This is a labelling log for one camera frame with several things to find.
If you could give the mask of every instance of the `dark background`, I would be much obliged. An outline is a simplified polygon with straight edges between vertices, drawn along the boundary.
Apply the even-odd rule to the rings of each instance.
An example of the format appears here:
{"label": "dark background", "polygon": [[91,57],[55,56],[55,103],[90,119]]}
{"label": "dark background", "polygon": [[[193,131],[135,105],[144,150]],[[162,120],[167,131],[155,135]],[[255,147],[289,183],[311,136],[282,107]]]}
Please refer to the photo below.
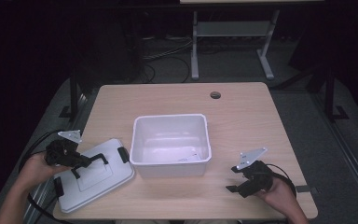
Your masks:
{"label": "dark background", "polygon": [[[140,36],[191,34],[191,12],[137,11],[140,23],[127,16],[78,1],[0,1],[0,190],[71,74],[85,93],[102,84],[130,83],[142,67],[133,30]],[[303,34],[291,65],[306,70],[323,63],[358,104],[358,1],[329,1],[306,13],[283,10],[279,23],[274,38]]]}

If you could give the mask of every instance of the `metal frame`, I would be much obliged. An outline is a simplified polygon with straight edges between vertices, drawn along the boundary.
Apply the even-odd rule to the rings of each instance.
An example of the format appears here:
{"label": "metal frame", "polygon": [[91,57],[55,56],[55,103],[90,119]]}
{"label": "metal frame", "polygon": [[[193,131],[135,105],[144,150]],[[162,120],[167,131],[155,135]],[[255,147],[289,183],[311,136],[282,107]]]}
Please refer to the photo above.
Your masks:
{"label": "metal frame", "polygon": [[264,36],[266,41],[262,49],[257,50],[258,59],[261,62],[268,80],[274,79],[274,75],[267,60],[267,51],[280,10],[274,10],[270,21],[198,21],[197,11],[193,17],[193,49],[191,52],[191,77],[194,80],[200,78],[199,63],[197,57],[197,42],[199,36]]}

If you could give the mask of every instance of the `gray carpet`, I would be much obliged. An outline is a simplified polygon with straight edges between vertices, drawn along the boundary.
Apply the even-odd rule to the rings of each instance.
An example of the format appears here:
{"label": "gray carpet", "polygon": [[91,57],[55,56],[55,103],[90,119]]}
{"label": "gray carpet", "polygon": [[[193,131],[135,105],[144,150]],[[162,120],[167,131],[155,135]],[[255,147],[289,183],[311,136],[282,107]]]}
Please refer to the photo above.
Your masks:
{"label": "gray carpet", "polygon": [[[267,81],[255,53],[261,41],[230,40],[229,43],[221,42],[212,48],[205,45],[202,47],[204,53],[199,55],[200,80],[194,81],[189,77],[186,82],[261,81],[268,86],[274,86],[298,73],[297,70],[287,65],[296,43],[274,41],[270,46],[268,59],[276,78]],[[179,43],[150,40],[146,43],[146,52],[153,55],[177,45]],[[188,76],[189,62],[188,51],[150,62],[145,68],[145,74],[134,83],[150,81],[152,76],[155,77],[150,81],[151,83],[182,82]],[[323,91],[310,94],[305,91],[307,83],[308,79],[304,78],[283,91],[271,91],[271,95],[304,176],[309,186],[312,187],[312,195],[319,215],[310,223],[358,223],[358,181],[344,157],[341,149],[342,143],[337,140],[333,132],[335,129],[339,130],[346,141],[345,144],[352,149],[358,160],[358,106],[352,100],[348,90],[337,82],[335,103],[343,106],[350,119],[338,120],[336,124],[332,124],[326,121],[319,106],[324,99]],[[81,106],[81,113],[74,122],[69,122],[68,119],[59,118],[62,108],[70,102],[69,83],[64,82],[35,129],[30,144],[43,133],[57,128],[82,130],[97,92],[98,89],[95,89],[88,96],[87,101],[82,101],[84,104]],[[13,172],[2,190],[0,204],[15,177],[16,172]],[[45,204],[51,196],[51,189],[48,188]],[[27,223],[34,223],[37,215],[27,218]],[[41,217],[37,223],[53,222]],[[90,220],[73,221],[73,223],[111,223],[111,221]]]}

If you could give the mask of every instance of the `table leg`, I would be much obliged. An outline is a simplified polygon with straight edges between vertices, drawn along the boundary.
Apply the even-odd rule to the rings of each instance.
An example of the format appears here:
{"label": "table leg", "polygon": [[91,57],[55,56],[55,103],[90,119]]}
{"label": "table leg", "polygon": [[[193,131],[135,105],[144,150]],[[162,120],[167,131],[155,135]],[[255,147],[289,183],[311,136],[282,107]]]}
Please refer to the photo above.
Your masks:
{"label": "table leg", "polygon": [[264,43],[264,46],[262,49],[257,50],[258,58],[261,62],[261,66],[263,67],[264,73],[266,74],[266,78],[268,80],[274,79],[274,75],[272,74],[271,68],[269,66],[269,61],[267,60],[267,50],[269,49],[269,43],[271,42],[272,35],[274,34],[274,29],[276,26],[276,22],[279,16],[280,10],[275,10],[271,22],[268,27],[267,35],[266,35],[266,42]]}
{"label": "table leg", "polygon": [[191,52],[191,78],[198,80],[199,76],[199,60],[197,58],[197,11],[194,12],[193,19],[193,50]]}

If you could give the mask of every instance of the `floor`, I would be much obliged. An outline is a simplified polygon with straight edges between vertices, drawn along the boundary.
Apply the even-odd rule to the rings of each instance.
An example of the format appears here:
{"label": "floor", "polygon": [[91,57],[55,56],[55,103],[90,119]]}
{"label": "floor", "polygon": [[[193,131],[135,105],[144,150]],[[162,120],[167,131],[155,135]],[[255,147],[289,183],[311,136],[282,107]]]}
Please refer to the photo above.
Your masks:
{"label": "floor", "polygon": [[[175,41],[145,40],[145,56],[154,58],[154,55],[183,46],[186,41],[188,39],[185,38]],[[262,43],[263,39],[204,39],[200,46],[199,80],[189,77],[190,52],[183,49],[158,60],[145,60],[145,71],[133,83],[265,82],[273,87],[299,73],[287,65],[296,41],[274,40],[268,51],[268,60],[275,79],[266,80],[255,52]],[[358,161],[358,106],[347,88],[337,81],[335,105],[341,105],[350,119],[332,123],[323,112],[324,90],[307,92],[308,81],[306,77],[284,90],[271,90],[270,93],[318,207],[319,215],[310,223],[358,223],[358,173],[355,169],[358,165],[353,162]],[[70,104],[69,81],[62,83],[29,145],[38,136],[53,129],[84,129],[97,93],[98,88],[82,98],[79,101],[80,114],[74,121],[69,121],[59,118],[63,107]],[[2,191],[0,203],[16,177],[15,170]],[[51,185],[46,184],[38,191],[40,198],[44,199],[41,204],[48,211],[53,207],[48,204],[53,195],[51,189]],[[112,223],[105,220],[71,222]],[[53,221],[40,217],[30,209],[26,214],[26,223]]]}

